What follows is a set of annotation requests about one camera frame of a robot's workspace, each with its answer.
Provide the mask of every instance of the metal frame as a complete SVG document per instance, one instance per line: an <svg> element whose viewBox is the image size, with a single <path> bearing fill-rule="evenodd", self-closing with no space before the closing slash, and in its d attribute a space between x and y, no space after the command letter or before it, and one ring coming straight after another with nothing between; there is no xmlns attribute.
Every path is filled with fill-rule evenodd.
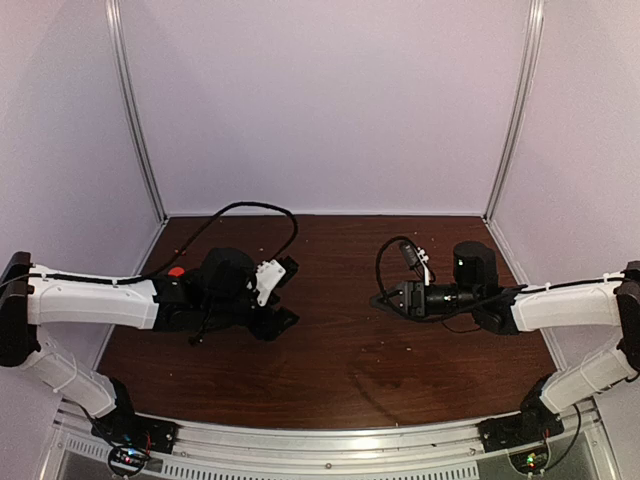
<svg viewBox="0 0 640 480"><path fill-rule="evenodd" d="M144 140L142 132L142 124L140 122L140 114L136 104L133 83L131 81L131 72L129 71L129 62L127 60L127 50L125 48L124 33L122 30L122 21L120 17L120 0L106 0L107 24L109 26L109 35L113 44L113 53L116 62L116 70L118 72L118 80L120 90L124 100L125 116L131 132L131 139L142 172L142 179L145 188L151 200L154 213L158 223L163 222L167 218L162 198L158 190L158 184L153 174L153 168L149 161L149 152L147 144Z"/></svg>
<svg viewBox="0 0 640 480"><path fill-rule="evenodd" d="M487 209L484 214L484 218L487 222L491 222L493 220L496 208L498 207L498 202L500 201L504 184L507 179L507 174L511 167L511 161L513 159L522 122L524 120L524 108L527 98L529 97L533 74L538 62L538 53L540 51L540 40L542 38L542 27L544 22L543 8L544 0L531 0L516 98L513 103L513 111L511 112L507 138L505 139L504 147L502 149L500 165L498 167L498 172L496 173L493 189L491 190L489 203L487 204Z"/></svg>
<svg viewBox="0 0 640 480"><path fill-rule="evenodd" d="M618 480L594 402L584 401L579 406L582 431L599 478ZM573 410L563 413L562 418L567 429L563 437L571 437L577 424ZM507 453L483 452L476 428L480 420L333 431L252 429L178 420L173 454L154 453L156 465L150 464L145 472L161 478L200 480L437 480L447 478L449 472L448 478L474 480L479 478L478 461ZM67 451L97 461L106 459L109 448L90 435L91 426L75 405L62 402L54 429L42 480L57 478Z"/></svg>

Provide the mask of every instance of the black cable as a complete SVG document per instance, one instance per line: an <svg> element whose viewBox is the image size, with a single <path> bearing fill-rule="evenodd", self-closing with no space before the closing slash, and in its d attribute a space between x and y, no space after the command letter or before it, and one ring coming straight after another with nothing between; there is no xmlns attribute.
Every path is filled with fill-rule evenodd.
<svg viewBox="0 0 640 480"><path fill-rule="evenodd" d="M221 208L216 213L211 215L202 225L200 225L200 227L196 229L195 232L193 232L193 234L191 234L191 236L187 239L187 241L184 242L184 244L179 249L176 250L175 254L167 262L162 264L160 267L156 268L154 271L147 273L145 275L138 275L136 277L128 277L128 278L120 278L115 281L109 278L84 277L81 275L70 275L67 273L53 273L51 275L47 275L47 277L53 280L64 280L69 282L85 282L85 283L94 283L94 284L100 284L100 285L132 285L134 283L139 283L144 280L149 280L155 277L156 275L162 273L164 270L169 268L177 259L179 259L187 251L187 248L189 248L189 246L191 246L191 244L195 242L196 239L202 234L202 232L204 232L213 222L215 222L217 219L219 219L222 215L224 215L229 210L232 210L238 207L258 207L258 208L264 208L266 210L273 210L275 212L284 214L287 218L289 218L289 220L291 220L291 223L293 225L293 231L291 232L291 236L271 258L276 258L278 255L282 254L282 252L284 252L287 248L289 248L289 246L293 243L293 241L298 236L298 220L296 219L295 215L291 213L289 210L282 207L278 207L276 205L271 205L269 203L263 203L263 202L235 202L235 203L230 203L226 207Z"/></svg>
<svg viewBox="0 0 640 480"><path fill-rule="evenodd" d="M107 455L107 466L109 467L109 470L111 470L111 473L113 473L114 475L117 475L118 477L130 478L130 477L136 476L137 474L142 472L142 470L144 470L149 460L151 460L151 456L149 454L142 452L139 448L133 445L117 445L113 443L111 439L109 439L109 436L102 431L102 428L100 427L100 425L98 425L98 422L96 421L96 419L89 414L87 409L84 408L79 403L76 403L76 402L73 402L73 403L75 403L78 407L80 407L85 417L87 417L87 420L89 420L89 423L91 424L91 426L96 430L96 432L98 432L98 435L100 436L100 438L102 438L102 440L104 440L107 443L107 445L111 447L111 451ZM117 455L118 452L124 452L126 455L131 456L130 454L131 450L135 452L136 458L142 461L141 465L136 467L136 469L132 471L125 470L123 468L120 469L121 471L118 471L115 465L113 465L114 457Z"/></svg>
<svg viewBox="0 0 640 480"><path fill-rule="evenodd" d="M404 312L403 310L401 310L400 308L398 308L392 301L391 298L389 296L389 292L387 292L387 290L384 287L384 282L382 281L382 272L380 269L380 264L382 263L382 257L384 255L384 253L387 251L387 249L393 245L394 243L397 242L407 242L409 245L411 245L412 248L414 248L416 251L418 249L418 247L416 246L416 244L413 242L413 240L411 240L409 237L405 237L403 235L399 235L396 237L392 237L389 240L387 240L378 250L378 254L376 255L376 263L375 263L375 272L376 272L376 282L378 283L378 290L380 291L380 295L382 296L382 299L384 300L384 303L396 314L400 315L402 318L405 318L407 320L411 320L412 322L417 322L417 323L442 323L445 320L448 320L450 318L456 317L458 315L460 315L461 313L468 313L471 310L473 310L476 307L480 307L482 305L485 305L487 303L491 303L494 302L496 300L500 300L501 298L505 298L508 296L513 295L514 291L520 291L523 288L526 288L526 285L520 285L517 287L513 287L510 289L505 289L503 292L499 293L498 295L494 295L488 298L485 298L483 300L479 300L477 302L474 302L471 305L467 305L466 307L462 307L462 308L458 308L457 310L454 310L453 312L444 314L444 315L439 315L437 317L431 317L431 318L425 318L425 317L414 317L413 315L409 315L408 313Z"/></svg>
<svg viewBox="0 0 640 480"><path fill-rule="evenodd" d="M458 334L473 333L473 332L477 332L479 330L482 330L482 327L470 328L468 330L454 330L449 325L447 325L446 320L444 322L442 322L442 326L444 328L446 328L447 330L449 330L451 333L458 333Z"/></svg>
<svg viewBox="0 0 640 480"><path fill-rule="evenodd" d="M558 466L558 464L562 460L564 460L567 455L569 455L569 452L571 451L573 446L576 444L576 441L578 440L578 437L580 436L580 428L582 427L582 415L580 414L580 409L578 408L577 405L573 405L573 408L576 410L576 415L578 415L578 426L576 427L576 433L573 436L573 438L571 439L571 443L569 443L569 446L567 447L567 449L562 453L562 455L560 455L560 458L558 458L553 465L545 468L544 469L545 472L548 472L552 468L556 468Z"/></svg>
<svg viewBox="0 0 640 480"><path fill-rule="evenodd" d="M394 313L400 315L402 318L405 318L407 320L411 320L413 322L422 322L422 323L434 323L434 322L429 322L429 321L425 321L423 318L421 317L414 317L412 315L409 315L408 313L404 312L403 310L400 310L400 308L398 308L389 298L389 293L387 292L387 290L384 287L384 282L382 281L382 272L380 270L380 264L382 263L382 257L384 255L384 252L387 251L387 249L393 245L394 243L397 242L407 242L409 245L411 245L411 248L417 250L418 247L416 246L415 243L413 243L413 240L411 240L409 237L405 237L404 235L399 235L397 237L392 237L389 240L387 240L386 242L384 242L384 244L380 247L380 249L378 250L378 254L376 255L376 263L375 263L375 271L376 271L376 282L378 283L378 290L380 291L380 295L382 296L382 300L384 301L385 305L387 305Z"/></svg>
<svg viewBox="0 0 640 480"><path fill-rule="evenodd" d="M573 282L565 282L565 283L556 283L554 285L549 285L549 287L540 287L540 288L535 288L533 290L522 290L519 293L522 295L530 295L532 293L542 293L542 292L546 292L547 290L555 290L558 288L566 288L566 287L577 287L579 285L591 285L594 283L605 283L605 281L607 282L624 282L625 280L629 280L628 278L625 277L609 277L606 280L604 278L590 278L588 280L576 280Z"/></svg>

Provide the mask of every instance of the red button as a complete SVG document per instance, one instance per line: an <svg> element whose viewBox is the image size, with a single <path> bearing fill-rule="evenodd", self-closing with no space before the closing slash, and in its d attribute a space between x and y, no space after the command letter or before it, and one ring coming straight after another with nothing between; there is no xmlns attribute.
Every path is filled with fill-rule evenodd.
<svg viewBox="0 0 640 480"><path fill-rule="evenodd" d="M173 267L171 270L169 270L169 275L172 277L181 277L182 275L184 275L184 268Z"/></svg>

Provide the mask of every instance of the white plastic bracket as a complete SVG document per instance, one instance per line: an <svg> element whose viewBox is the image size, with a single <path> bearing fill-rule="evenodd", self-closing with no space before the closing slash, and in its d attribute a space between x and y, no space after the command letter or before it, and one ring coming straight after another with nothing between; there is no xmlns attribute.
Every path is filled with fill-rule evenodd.
<svg viewBox="0 0 640 480"><path fill-rule="evenodd" d="M422 265L422 271L424 272L424 284L426 287L429 286L429 282L431 281L431 273L429 272L429 255L425 252L424 248L418 247L418 259L420 260L420 264Z"/></svg>
<svg viewBox="0 0 640 480"><path fill-rule="evenodd" d="M287 272L284 267L276 260L262 262L258 265L258 270L256 271L256 279L258 281L256 285L258 305L264 307L267 304L271 292L276 288L285 273Z"/></svg>

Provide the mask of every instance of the white robot arm segment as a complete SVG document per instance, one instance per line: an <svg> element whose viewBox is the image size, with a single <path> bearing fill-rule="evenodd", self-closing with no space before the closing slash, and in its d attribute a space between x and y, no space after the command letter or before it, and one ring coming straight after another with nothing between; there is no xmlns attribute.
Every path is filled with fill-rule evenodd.
<svg viewBox="0 0 640 480"><path fill-rule="evenodd" d="M511 307L513 319L521 332L575 325L619 326L620 315L614 290L620 286L620 281L606 279L623 276L618 272L605 275L602 283L555 290L532 286L516 297L516 303ZM539 289L545 290L527 294L527 290Z"/></svg>
<svg viewBox="0 0 640 480"><path fill-rule="evenodd" d="M116 392L109 378L76 361L44 328L38 329L38 343L40 351L29 354L20 370L82 405L92 417L103 417L116 408Z"/></svg>
<svg viewBox="0 0 640 480"><path fill-rule="evenodd" d="M66 272L41 265L30 273L41 275L29 278L33 290L28 298L30 325L80 322L150 329L156 321L157 292L151 280L131 285L117 285L118 278L113 278L113 285L55 280L52 275Z"/></svg>
<svg viewBox="0 0 640 480"><path fill-rule="evenodd" d="M540 400L550 412L560 413L621 380L638 375L618 347L620 339L621 335L616 335L607 345L587 355L580 365L556 372L547 380Z"/></svg>

